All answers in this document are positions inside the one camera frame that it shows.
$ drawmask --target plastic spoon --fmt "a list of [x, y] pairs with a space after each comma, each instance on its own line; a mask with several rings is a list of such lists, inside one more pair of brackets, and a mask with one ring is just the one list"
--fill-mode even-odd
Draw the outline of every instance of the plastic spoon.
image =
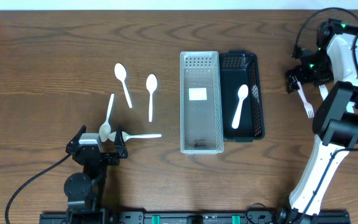
[[149, 101], [149, 122], [153, 120], [153, 92], [157, 89], [157, 77], [154, 74], [150, 74], [147, 77], [146, 88], [150, 92]]
[[110, 118], [110, 113], [111, 113], [113, 100], [114, 100], [114, 94], [112, 94], [110, 96], [109, 106], [107, 108], [106, 121], [99, 128], [99, 136], [100, 136], [100, 140], [102, 140], [102, 142], [105, 142], [108, 139], [109, 134], [111, 133], [111, 127], [110, 127], [110, 124], [109, 124], [109, 118]]
[[242, 85], [239, 89], [239, 104], [237, 105], [236, 113], [234, 114], [233, 122], [231, 123], [231, 127], [233, 129], [237, 129], [240, 124], [240, 116], [241, 116], [241, 109], [242, 109], [242, 102], [248, 96], [248, 86]]
[[[130, 135], [126, 132], [122, 132], [122, 138], [124, 139], [124, 141], [127, 141], [128, 139], [131, 138], [160, 138], [162, 135], [161, 134], [136, 134], [136, 135]], [[111, 134], [109, 134], [109, 139], [111, 141], [114, 142], [114, 140], [116, 139], [116, 132], [113, 132]]]
[[127, 99], [129, 108], [132, 108], [131, 98], [129, 97], [127, 86], [125, 85], [125, 78], [127, 77], [127, 71], [124, 66], [120, 63], [117, 63], [114, 67], [114, 73], [118, 80], [122, 82], [122, 86], [124, 87], [125, 98]]

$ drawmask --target white label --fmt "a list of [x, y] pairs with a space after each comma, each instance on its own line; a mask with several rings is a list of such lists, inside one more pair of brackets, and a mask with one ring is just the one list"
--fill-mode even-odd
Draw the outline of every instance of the white label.
[[190, 88], [189, 100], [206, 100], [206, 88]]

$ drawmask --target wooden table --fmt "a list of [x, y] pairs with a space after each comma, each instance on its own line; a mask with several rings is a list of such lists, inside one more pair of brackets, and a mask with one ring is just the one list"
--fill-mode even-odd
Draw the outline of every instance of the wooden table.
[[[98, 132], [111, 93], [116, 94], [114, 127], [120, 124], [133, 134], [162, 133], [163, 138], [127, 142], [129, 158], [108, 170], [106, 206], [185, 211], [281, 204], [313, 147], [312, 120], [299, 96], [286, 93], [284, 79], [285, 71], [299, 63], [290, 55], [296, 33], [311, 13], [0, 12], [0, 223], [11, 195], [64, 157], [65, 145], [82, 124], [89, 133]], [[316, 27], [323, 18], [307, 27], [302, 46], [316, 48]], [[232, 49], [258, 55], [266, 136], [252, 144], [227, 142], [216, 156], [186, 156], [179, 140], [179, 54]], [[118, 62], [127, 68], [131, 110], [113, 73]], [[153, 123], [147, 121], [145, 81], [150, 73], [159, 80]], [[319, 91], [312, 86], [305, 91], [317, 108]], [[65, 211], [63, 184], [81, 171], [69, 159], [28, 185], [12, 204], [11, 222], [38, 223], [42, 212]], [[346, 208], [358, 223], [358, 152], [341, 164], [322, 207]]]

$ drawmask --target white fork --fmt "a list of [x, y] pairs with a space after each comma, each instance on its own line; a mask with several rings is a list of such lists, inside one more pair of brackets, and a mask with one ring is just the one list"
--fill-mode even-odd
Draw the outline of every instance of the white fork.
[[318, 87], [320, 89], [320, 95], [323, 98], [323, 100], [325, 100], [328, 96], [328, 89], [326, 87], [326, 85], [322, 84]]
[[308, 115], [308, 118], [314, 117], [314, 111], [313, 106], [306, 100], [305, 94], [303, 93], [302, 85], [300, 82], [298, 82], [299, 90], [298, 93], [301, 96], [301, 99], [303, 101], [303, 107], [305, 107], [306, 114]]

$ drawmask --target white wall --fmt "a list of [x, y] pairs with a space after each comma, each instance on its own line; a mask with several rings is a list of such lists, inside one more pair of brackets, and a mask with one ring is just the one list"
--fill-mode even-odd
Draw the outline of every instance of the white wall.
[[0, 0], [0, 10], [358, 9], [358, 0]]

